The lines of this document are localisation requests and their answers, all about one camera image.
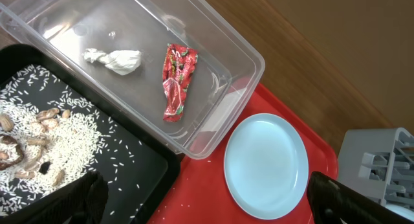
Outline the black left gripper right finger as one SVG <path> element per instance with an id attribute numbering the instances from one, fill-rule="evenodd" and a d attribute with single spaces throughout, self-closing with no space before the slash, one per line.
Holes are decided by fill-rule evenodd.
<path id="1" fill-rule="evenodd" d="M 412 224 L 321 172 L 312 172 L 307 199 L 315 224 Z"/>

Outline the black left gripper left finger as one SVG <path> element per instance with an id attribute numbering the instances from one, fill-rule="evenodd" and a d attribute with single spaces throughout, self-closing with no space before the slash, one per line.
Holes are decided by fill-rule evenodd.
<path id="1" fill-rule="evenodd" d="M 1 218 L 1 224 L 100 223 L 109 187 L 98 172 L 88 172 L 35 203 Z"/>

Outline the light blue plate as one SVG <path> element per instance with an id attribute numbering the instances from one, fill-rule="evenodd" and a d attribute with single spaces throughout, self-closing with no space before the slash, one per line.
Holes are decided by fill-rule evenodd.
<path id="1" fill-rule="evenodd" d="M 263 220 L 292 212 L 309 178 L 304 141 L 289 122 L 270 113 L 252 115 L 234 129 L 223 168 L 234 201 Z"/>

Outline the white napkin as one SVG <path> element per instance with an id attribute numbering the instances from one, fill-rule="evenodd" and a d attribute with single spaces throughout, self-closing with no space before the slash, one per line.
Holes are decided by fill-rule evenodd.
<path id="1" fill-rule="evenodd" d="M 82 56 L 85 61 L 99 62 L 107 69 L 122 76 L 135 71 L 142 62 L 142 53 L 139 50 L 115 50 L 106 53 L 95 48 L 88 48 Z"/>

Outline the red strawberry cake wrapper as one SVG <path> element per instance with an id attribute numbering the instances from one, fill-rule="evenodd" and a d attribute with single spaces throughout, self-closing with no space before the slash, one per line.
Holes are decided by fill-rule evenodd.
<path id="1" fill-rule="evenodd" d="M 183 116 L 184 103 L 198 57 L 198 52 L 190 47 L 168 44 L 162 69 L 162 86 L 167 100 L 164 121 L 178 122 Z"/>

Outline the light blue small bowl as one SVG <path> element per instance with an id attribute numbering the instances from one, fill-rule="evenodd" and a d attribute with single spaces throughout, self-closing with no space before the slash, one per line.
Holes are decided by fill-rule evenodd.
<path id="1" fill-rule="evenodd" d="M 393 204 L 387 204 L 385 206 L 388 210 L 410 220 L 410 221 L 414 221 L 414 211 L 411 211 L 408 208 L 404 208 L 398 205 L 393 205 Z"/>

